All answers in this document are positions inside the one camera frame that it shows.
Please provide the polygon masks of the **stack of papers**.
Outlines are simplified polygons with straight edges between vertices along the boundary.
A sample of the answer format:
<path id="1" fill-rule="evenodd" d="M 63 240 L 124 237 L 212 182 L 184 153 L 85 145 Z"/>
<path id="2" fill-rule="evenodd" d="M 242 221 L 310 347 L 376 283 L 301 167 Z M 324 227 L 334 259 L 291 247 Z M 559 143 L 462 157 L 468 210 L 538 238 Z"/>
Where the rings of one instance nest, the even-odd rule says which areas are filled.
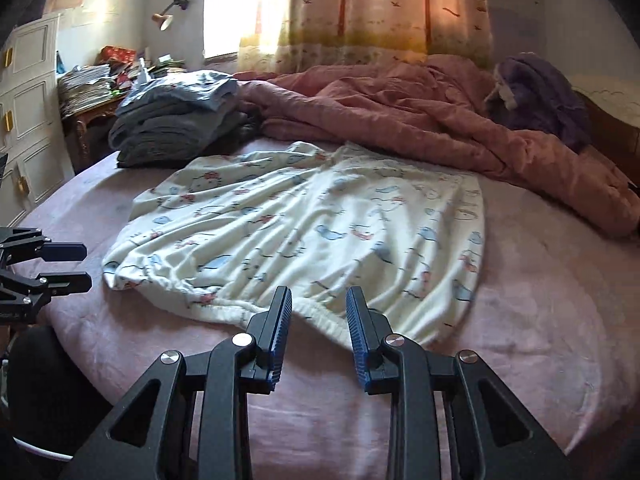
<path id="1" fill-rule="evenodd" d="M 108 64 L 75 66 L 56 84 L 63 119 L 109 101 L 116 92 Z"/>

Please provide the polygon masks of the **wooden headboard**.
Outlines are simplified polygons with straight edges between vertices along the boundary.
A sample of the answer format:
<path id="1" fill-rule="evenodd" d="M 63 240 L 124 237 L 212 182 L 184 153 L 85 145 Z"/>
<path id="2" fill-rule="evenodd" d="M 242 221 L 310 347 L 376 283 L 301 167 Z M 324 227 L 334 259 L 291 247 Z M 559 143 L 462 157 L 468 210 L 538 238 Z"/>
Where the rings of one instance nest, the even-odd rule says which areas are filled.
<path id="1" fill-rule="evenodd" d="M 594 148 L 639 184 L 639 85 L 610 76 L 569 76 L 587 107 Z"/>

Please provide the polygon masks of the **pink bed sheet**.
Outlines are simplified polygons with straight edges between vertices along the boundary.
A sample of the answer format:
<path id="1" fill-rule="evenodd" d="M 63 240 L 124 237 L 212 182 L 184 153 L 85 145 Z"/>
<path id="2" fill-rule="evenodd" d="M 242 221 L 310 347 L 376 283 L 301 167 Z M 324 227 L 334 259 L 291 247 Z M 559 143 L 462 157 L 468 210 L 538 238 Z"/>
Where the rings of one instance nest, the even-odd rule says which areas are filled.
<path id="1" fill-rule="evenodd" d="M 228 325 L 201 324 L 113 292 L 101 262 L 132 201 L 166 178 L 112 158 L 78 174 L 25 219 L 58 242 L 86 245 L 93 280 L 56 298 L 20 340 L 26 418 L 17 435 L 72 454 L 166 349 L 213 348 Z M 639 474 L 639 244 L 610 240 L 522 188 L 480 180 L 487 242 L 464 321 L 436 351 L 473 349 L 568 453 L 585 479 Z M 250 452 L 258 479 L 381 479 L 390 404 L 359 387 L 352 354 L 301 318 L 283 375 L 251 396 Z"/>

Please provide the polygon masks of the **pink plaid duvet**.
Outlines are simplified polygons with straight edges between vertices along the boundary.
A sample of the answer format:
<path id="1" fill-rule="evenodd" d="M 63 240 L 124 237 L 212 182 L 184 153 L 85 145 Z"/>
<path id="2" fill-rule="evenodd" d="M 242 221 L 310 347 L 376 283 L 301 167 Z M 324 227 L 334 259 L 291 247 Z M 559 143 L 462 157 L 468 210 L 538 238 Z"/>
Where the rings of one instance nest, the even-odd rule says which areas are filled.
<path id="1" fill-rule="evenodd" d="M 630 180 L 592 148 L 493 122 L 494 80 L 468 58 L 422 64 L 317 65 L 295 74 L 239 72 L 240 103 L 262 116 L 264 136 L 352 142 L 403 158 L 506 181 L 573 209 L 612 237 L 639 229 Z"/>

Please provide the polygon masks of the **pink wall lamp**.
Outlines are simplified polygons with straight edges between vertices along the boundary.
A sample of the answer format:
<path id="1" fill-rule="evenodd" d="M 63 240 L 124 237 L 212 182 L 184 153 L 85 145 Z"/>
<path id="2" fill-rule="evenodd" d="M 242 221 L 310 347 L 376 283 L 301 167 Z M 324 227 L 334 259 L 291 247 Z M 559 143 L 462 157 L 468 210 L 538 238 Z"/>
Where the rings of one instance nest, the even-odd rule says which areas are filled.
<path id="1" fill-rule="evenodd" d="M 189 6 L 190 0 L 172 0 L 162 12 L 152 14 L 152 22 L 161 32 L 164 32 L 169 28 L 174 20 L 174 14 L 171 13 L 172 9 L 179 8 L 180 10 L 185 11 Z"/>

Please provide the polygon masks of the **white drawer cabinet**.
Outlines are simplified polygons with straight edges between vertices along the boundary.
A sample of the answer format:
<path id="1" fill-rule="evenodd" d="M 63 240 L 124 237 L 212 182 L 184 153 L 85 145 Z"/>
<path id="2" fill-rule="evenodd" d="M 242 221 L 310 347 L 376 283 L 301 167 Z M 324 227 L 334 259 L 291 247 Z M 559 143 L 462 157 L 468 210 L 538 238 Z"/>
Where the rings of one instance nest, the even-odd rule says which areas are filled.
<path id="1" fill-rule="evenodd" d="M 13 29 L 1 48 L 1 223 L 15 226 L 74 176 L 58 105 L 58 16 Z"/>

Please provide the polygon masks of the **tree print curtain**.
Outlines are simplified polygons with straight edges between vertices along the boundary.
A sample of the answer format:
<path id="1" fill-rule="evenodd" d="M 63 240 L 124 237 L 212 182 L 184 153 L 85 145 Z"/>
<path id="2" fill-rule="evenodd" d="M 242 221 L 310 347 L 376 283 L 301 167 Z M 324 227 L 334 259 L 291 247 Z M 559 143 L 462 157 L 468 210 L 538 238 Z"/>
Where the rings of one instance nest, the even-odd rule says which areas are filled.
<path id="1" fill-rule="evenodd" d="M 240 70 L 423 62 L 455 54 L 487 66 L 487 0 L 247 0 Z"/>

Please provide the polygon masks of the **stack of folded grey clothes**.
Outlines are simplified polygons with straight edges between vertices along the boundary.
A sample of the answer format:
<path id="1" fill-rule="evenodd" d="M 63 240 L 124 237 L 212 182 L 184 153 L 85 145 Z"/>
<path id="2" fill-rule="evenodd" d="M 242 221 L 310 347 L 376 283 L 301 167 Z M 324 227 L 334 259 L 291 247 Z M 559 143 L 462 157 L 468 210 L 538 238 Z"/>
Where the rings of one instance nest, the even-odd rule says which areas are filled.
<path id="1" fill-rule="evenodd" d="M 190 162 L 247 121 L 241 86 L 214 70 L 138 82 L 115 110 L 108 144 L 122 168 Z"/>

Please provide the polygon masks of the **white cartoon cat print pants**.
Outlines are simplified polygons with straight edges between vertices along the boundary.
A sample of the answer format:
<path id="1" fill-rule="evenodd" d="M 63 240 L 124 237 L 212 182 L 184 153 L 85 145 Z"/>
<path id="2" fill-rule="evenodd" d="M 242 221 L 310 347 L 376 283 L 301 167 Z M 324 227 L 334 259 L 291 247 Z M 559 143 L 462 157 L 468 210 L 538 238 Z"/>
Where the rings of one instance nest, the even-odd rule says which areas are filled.
<path id="1" fill-rule="evenodd" d="M 285 286 L 294 312 L 341 346 L 357 286 L 397 333 L 430 344 L 465 317 L 484 245 L 472 174 L 297 142 L 195 159 L 141 193 L 102 272 L 160 310 L 235 326 Z"/>

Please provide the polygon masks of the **red gift bag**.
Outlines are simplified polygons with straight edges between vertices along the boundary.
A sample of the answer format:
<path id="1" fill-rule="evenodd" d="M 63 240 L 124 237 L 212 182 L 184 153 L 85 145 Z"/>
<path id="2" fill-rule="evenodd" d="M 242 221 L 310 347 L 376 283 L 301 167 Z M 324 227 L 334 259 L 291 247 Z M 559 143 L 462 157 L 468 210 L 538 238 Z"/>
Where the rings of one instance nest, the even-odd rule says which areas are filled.
<path id="1" fill-rule="evenodd" d="M 133 63 L 137 58 L 137 51 L 122 47 L 105 46 L 96 56 L 96 64 L 124 64 Z"/>

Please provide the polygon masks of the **carved wooden desk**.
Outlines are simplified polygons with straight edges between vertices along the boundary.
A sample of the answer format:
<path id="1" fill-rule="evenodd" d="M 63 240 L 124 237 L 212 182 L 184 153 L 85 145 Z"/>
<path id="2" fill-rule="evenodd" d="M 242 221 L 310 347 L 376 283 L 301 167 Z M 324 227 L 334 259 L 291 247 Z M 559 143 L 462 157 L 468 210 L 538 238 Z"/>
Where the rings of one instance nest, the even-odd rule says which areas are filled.
<path id="1" fill-rule="evenodd" d="M 88 108 L 62 120 L 63 133 L 75 174 L 97 164 L 113 150 L 108 133 L 114 125 L 115 110 L 125 95 Z"/>

